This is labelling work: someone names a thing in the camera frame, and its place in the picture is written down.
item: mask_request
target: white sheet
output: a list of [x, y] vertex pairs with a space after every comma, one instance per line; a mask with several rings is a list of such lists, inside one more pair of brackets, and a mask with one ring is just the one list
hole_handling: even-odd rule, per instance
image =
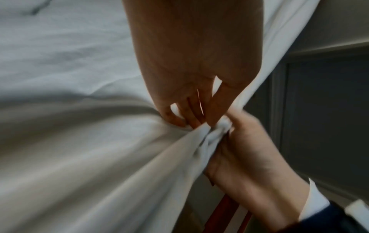
[[[236, 107], [318, 1], [265, 0], [262, 68]], [[0, 2], [0, 232], [170, 232], [229, 123], [163, 122], [119, 0], [45, 2]]]

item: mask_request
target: human hand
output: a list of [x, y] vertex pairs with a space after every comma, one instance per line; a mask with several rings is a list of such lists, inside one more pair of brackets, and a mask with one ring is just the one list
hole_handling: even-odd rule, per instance
[[230, 109], [233, 131], [211, 157], [205, 174], [270, 230], [298, 221], [309, 185], [287, 164], [259, 121]]
[[[148, 91], [162, 117], [214, 126], [261, 66], [262, 0], [123, 0]], [[212, 97], [215, 76], [223, 82]]]

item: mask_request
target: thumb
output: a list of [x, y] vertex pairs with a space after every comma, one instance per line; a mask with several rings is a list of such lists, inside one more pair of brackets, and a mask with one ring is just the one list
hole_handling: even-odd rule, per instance
[[244, 86], [242, 88], [235, 88], [222, 82], [206, 106], [205, 118], [211, 127], [215, 126], [219, 119], [227, 112], [234, 99], [236, 99], [243, 89]]

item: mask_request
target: white shirt cuff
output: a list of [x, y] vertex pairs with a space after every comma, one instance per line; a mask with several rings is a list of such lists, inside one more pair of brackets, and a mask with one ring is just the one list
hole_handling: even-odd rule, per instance
[[328, 199], [323, 196], [316, 187], [314, 181], [309, 178], [310, 191], [305, 206], [300, 213], [299, 221], [307, 219], [329, 206]]

